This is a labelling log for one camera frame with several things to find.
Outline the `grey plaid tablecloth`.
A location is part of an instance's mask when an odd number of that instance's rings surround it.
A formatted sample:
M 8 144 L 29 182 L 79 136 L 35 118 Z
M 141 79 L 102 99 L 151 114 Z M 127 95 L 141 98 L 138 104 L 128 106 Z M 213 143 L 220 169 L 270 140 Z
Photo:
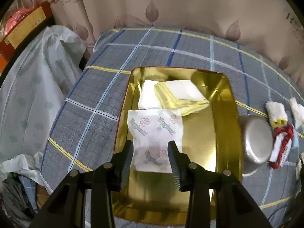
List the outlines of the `grey plaid tablecloth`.
M 303 90 L 237 43 L 181 29 L 111 30 L 53 123 L 42 180 L 53 194 L 69 173 L 92 176 L 130 140 L 130 168 L 110 196 L 115 225 L 184 225 L 189 192 L 170 165 L 174 141 L 191 163 L 239 179 L 262 216 L 245 227 L 280 227 L 299 188 L 300 106 Z

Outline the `white folded towel in tray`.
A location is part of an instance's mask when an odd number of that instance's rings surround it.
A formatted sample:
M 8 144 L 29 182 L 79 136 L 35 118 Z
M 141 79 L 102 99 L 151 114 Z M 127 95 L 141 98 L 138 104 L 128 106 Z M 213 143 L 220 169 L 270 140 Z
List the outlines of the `white folded towel in tray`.
M 155 85 L 159 83 L 155 80 L 145 80 L 138 102 L 139 110 L 162 109 L 162 105 L 155 93 Z

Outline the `white folded cloth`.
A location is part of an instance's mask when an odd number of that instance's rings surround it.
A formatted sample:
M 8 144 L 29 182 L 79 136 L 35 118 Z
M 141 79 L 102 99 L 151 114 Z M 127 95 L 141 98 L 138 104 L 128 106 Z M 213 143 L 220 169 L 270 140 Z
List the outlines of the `white folded cloth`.
M 303 105 L 299 104 L 295 97 L 289 100 L 289 104 L 292 109 L 295 129 L 303 128 Z

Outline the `small white cloth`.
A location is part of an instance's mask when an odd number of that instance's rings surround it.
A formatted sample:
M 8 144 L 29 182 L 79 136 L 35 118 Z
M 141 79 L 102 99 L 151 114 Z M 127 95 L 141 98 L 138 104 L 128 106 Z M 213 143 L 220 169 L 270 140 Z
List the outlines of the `small white cloth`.
M 302 169 L 303 160 L 304 160 L 304 153 L 302 152 L 299 155 L 297 165 L 296 165 L 296 181 L 298 181 L 300 179 L 300 172 L 301 172 L 301 169 Z

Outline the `yellow striped folded cloth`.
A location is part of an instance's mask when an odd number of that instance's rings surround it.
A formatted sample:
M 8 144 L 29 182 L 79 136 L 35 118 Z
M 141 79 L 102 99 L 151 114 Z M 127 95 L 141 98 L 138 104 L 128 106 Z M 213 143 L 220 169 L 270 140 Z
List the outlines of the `yellow striped folded cloth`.
M 155 85 L 155 93 L 163 109 L 180 116 L 198 113 L 209 106 L 207 98 L 190 80 L 159 82 Z

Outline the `brown cloth pile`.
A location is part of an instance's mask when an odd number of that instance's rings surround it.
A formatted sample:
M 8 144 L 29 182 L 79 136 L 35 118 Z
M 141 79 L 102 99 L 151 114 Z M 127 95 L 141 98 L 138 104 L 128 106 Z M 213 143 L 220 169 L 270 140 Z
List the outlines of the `brown cloth pile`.
M 36 186 L 36 204 L 38 209 L 41 209 L 45 202 L 48 200 L 49 194 L 45 187 L 37 184 Z

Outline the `light blue towel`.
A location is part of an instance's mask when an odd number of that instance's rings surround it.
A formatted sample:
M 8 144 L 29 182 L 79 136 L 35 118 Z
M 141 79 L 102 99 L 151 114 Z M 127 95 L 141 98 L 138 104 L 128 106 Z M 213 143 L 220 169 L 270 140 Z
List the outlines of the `light blue towel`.
M 299 136 L 295 128 L 293 129 L 293 140 L 292 140 L 291 148 L 292 149 L 299 148 Z

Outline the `steel bowl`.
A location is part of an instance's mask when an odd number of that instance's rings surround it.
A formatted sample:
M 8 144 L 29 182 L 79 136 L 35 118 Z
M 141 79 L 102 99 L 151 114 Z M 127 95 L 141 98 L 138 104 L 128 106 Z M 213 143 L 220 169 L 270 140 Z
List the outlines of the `steel bowl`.
M 272 130 L 265 119 L 254 115 L 239 117 L 244 148 L 243 176 L 248 177 L 257 172 L 269 159 L 272 147 Z

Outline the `beige leaf print curtain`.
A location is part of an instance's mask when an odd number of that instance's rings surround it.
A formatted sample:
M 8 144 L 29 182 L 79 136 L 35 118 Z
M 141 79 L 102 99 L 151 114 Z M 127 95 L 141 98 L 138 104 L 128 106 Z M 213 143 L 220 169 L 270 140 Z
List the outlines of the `beige leaf print curtain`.
M 303 86 L 303 20 L 287 0 L 49 0 L 92 47 L 115 27 L 163 26 L 219 36 L 271 60 Z

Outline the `red white ruffled cloth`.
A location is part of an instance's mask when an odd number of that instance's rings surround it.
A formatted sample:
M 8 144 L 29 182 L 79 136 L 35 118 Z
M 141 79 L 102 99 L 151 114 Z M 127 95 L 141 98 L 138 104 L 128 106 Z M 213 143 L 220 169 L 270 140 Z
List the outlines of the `red white ruffled cloth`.
M 294 126 L 289 123 L 285 127 L 275 128 L 273 139 L 273 149 L 268 159 L 268 164 L 272 169 L 278 169 L 283 166 L 291 150 L 294 139 Z

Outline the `red yellow cardboard box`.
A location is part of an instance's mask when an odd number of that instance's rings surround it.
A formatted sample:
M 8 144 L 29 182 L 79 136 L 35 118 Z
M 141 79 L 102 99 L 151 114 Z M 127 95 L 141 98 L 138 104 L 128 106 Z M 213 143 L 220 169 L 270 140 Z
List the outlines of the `red yellow cardboard box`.
M 25 39 L 42 23 L 53 16 L 48 1 L 24 16 L 1 40 L 1 56 L 8 62 Z

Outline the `red plastic bag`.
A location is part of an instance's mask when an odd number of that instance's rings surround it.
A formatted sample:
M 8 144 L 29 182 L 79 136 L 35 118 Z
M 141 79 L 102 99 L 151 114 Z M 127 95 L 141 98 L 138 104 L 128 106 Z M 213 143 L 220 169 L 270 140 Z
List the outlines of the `red plastic bag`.
M 12 28 L 19 24 L 27 15 L 33 12 L 33 8 L 20 8 L 16 13 L 14 13 L 7 21 L 4 35 L 7 35 Z

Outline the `floral printed tissue pack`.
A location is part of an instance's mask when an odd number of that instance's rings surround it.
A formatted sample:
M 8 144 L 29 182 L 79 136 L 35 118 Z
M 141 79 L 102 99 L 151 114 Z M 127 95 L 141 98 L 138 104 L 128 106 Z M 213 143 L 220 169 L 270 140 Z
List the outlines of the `floral printed tissue pack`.
M 133 138 L 134 170 L 172 173 L 167 145 L 174 141 L 182 151 L 182 117 L 169 109 L 129 110 L 127 124 Z

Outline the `white green patterned cover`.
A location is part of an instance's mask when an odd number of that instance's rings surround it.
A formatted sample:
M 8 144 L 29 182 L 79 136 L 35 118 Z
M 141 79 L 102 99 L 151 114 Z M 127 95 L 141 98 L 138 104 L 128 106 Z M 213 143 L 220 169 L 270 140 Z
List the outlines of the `white green patterned cover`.
M 81 74 L 80 37 L 46 27 L 21 53 L 1 85 L 1 177 L 18 173 L 43 184 L 42 155 L 58 110 Z

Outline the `white plush with yellow tip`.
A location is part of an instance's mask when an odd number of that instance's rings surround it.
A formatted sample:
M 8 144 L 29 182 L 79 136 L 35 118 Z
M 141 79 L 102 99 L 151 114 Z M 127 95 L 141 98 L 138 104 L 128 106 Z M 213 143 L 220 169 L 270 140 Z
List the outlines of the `white plush with yellow tip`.
M 283 104 L 268 101 L 265 107 L 269 116 L 269 122 L 273 128 L 284 127 L 287 125 L 288 116 Z

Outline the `gold rectangular tray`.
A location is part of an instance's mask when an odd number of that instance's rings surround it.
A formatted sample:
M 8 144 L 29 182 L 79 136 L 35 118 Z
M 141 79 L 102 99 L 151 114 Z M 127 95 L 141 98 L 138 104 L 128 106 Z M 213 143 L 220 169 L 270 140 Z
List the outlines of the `gold rectangular tray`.
M 115 152 L 132 140 L 127 125 L 129 110 L 137 110 L 146 80 L 190 80 L 210 104 L 204 110 L 183 117 L 179 151 L 204 169 L 229 169 L 242 178 L 243 146 L 239 115 L 229 79 L 222 73 L 181 67 L 137 67 L 130 72 L 115 139 Z M 172 173 L 142 172 L 130 169 L 121 192 L 112 194 L 117 218 L 152 225 L 184 225 L 189 206 L 188 192 L 180 192 Z

